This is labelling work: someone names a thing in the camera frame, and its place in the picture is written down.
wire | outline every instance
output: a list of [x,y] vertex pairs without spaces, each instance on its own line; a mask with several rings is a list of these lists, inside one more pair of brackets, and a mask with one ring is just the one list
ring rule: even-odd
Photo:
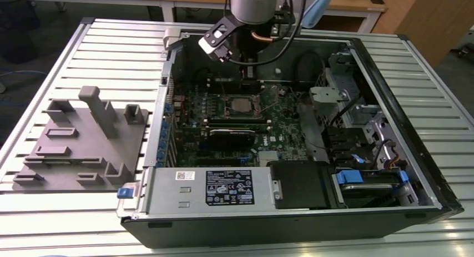
[[391,160],[390,163],[387,164],[387,168],[388,168],[388,169],[394,168],[395,163],[396,163],[398,160],[401,159],[401,155],[399,155],[398,152],[395,151],[395,147],[391,147],[391,152],[395,153],[395,157],[392,158],[392,160]]
[[202,8],[198,8],[198,9],[184,8],[184,11],[191,11],[191,12],[199,12],[200,10],[202,10]]
[[287,44],[283,46],[282,48],[282,51],[280,53],[270,60],[266,60],[263,62],[255,62],[255,63],[246,63],[246,62],[239,62],[239,61],[235,61],[232,58],[228,58],[227,61],[234,63],[234,64],[238,64],[238,65],[243,65],[243,66],[251,66],[251,67],[255,67],[258,65],[264,65],[264,64],[270,64],[271,62],[276,61],[282,55],[284,54],[284,52],[288,50],[290,48],[290,45],[296,37],[296,34],[298,34],[298,30],[299,30],[299,27],[302,25],[302,21],[303,21],[303,14],[304,14],[304,8],[306,8],[306,0],[302,0],[302,8],[300,8],[300,14],[299,14],[299,19],[298,19],[298,23],[295,25],[295,29],[291,33],[291,36],[288,38],[288,41],[287,41]]
[[288,27],[284,30],[284,33],[280,36],[278,36],[276,38],[268,38],[268,37],[263,37],[263,36],[258,35],[256,32],[252,31],[251,32],[252,38],[256,39],[258,41],[268,42],[268,43],[278,42],[278,41],[283,40],[288,36],[290,30],[292,27],[292,23],[291,23],[292,15],[294,15],[294,0],[290,0]]
[[302,132],[302,135],[303,135],[304,141],[308,142],[314,147],[316,147],[316,148],[319,148],[319,149],[323,149],[323,150],[327,150],[327,148],[315,145],[315,144],[307,139],[307,137],[306,137],[306,135],[304,135],[303,132]]
[[9,71],[7,73],[0,74],[0,77],[3,77],[4,75],[9,75],[9,74],[41,74],[41,75],[48,75],[47,73],[41,72],[41,71],[35,71],[35,70],[19,70],[19,71]]
[[28,105],[27,103],[9,103],[9,102],[4,102],[3,100],[0,100],[0,105],[7,105],[7,106],[24,106]]
[[378,155],[380,154],[380,151],[382,151],[382,148],[383,148],[384,144],[386,144],[387,142],[390,142],[390,141],[391,141],[391,139],[384,139],[384,140],[382,141],[382,143],[378,145],[376,150],[375,150],[375,154],[374,154],[374,159],[371,160],[371,163],[370,163],[370,169],[374,169],[374,168],[375,168]]
[[318,76],[318,79],[322,75],[324,75],[324,71],[326,71],[326,62],[323,60],[323,58],[320,57],[320,55],[314,51],[314,50],[306,50],[303,51],[299,55],[296,55],[292,63],[291,63],[291,71],[292,71],[292,81],[295,82],[296,79],[298,79],[298,68],[299,68],[299,64],[303,60],[303,57],[306,55],[310,55],[310,56],[314,56],[316,57],[316,59],[319,60],[320,62],[320,67],[322,67],[322,70],[320,70],[320,74]]
[[226,0],[226,3],[224,3],[224,13],[223,13],[223,16],[226,16],[226,12],[227,12],[227,1],[228,1],[228,0]]
[[362,98],[362,93],[359,92],[356,97],[350,100],[350,102],[346,104],[346,107],[342,108],[342,110],[339,111],[339,113],[332,117],[331,122],[328,122],[328,125],[331,126],[334,124],[334,122],[336,121],[336,119],[347,112],[347,110],[354,106],[354,104],[356,103],[356,101]]
[[267,107],[264,107],[264,108],[259,111],[259,113],[262,113],[264,110],[267,110],[271,106],[276,105],[276,103],[278,103],[278,102],[275,102],[275,103],[272,103],[271,105],[268,105]]

warning label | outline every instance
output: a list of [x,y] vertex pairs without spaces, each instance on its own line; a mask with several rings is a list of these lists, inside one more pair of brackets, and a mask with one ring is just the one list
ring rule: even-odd
[[207,171],[206,203],[210,206],[255,204],[252,171]]

robot end effector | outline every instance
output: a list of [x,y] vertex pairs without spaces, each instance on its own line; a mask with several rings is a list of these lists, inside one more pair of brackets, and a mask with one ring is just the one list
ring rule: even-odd
[[291,16],[292,12],[276,12],[275,7],[276,0],[231,0],[232,14],[219,20],[199,40],[199,46],[214,60],[224,62],[231,59],[231,46],[240,50],[242,61],[255,60],[256,53],[272,41],[272,25],[291,24],[291,17],[282,16]]
[[[231,62],[242,67],[256,67],[278,60],[287,51],[300,26],[307,28],[314,27],[330,3],[330,0],[314,0],[306,10],[306,0],[300,0],[298,21],[280,53],[270,60],[258,62],[258,52],[270,43],[283,40],[288,36],[295,18],[294,2],[292,0],[284,0],[280,6],[282,10],[275,11],[276,0],[230,1],[232,14],[224,16],[206,32],[203,38],[199,40],[199,46],[214,60]],[[282,35],[271,38],[274,24],[288,24],[288,27]],[[231,48],[239,49],[239,61],[231,58]]]

aluminum extrusion table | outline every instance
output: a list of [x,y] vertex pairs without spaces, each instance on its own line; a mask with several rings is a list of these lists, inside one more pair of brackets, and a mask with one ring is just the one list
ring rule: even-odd
[[[210,25],[95,19],[80,24],[0,151],[0,192],[12,189],[23,157],[33,149],[49,117],[52,98],[73,99],[96,85],[116,108],[127,103],[155,110],[168,28],[207,30]],[[466,212],[382,239],[223,248],[152,250],[120,226],[115,193],[0,195],[1,256],[471,256],[474,253],[474,120],[410,41],[392,35],[303,31],[304,35],[359,37],[418,130]],[[140,152],[147,149],[147,134]],[[140,180],[144,159],[137,162]]]

metal bracket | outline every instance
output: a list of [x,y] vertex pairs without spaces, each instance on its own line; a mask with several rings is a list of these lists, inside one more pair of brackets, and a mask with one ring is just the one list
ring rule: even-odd
[[178,42],[187,37],[188,37],[187,35],[182,36],[180,28],[167,28],[164,30],[164,35],[163,35],[164,49],[167,51],[175,49],[178,46],[180,46],[180,43]]
[[275,200],[282,200],[283,194],[282,194],[282,186],[279,180],[272,180],[272,191],[274,191]]

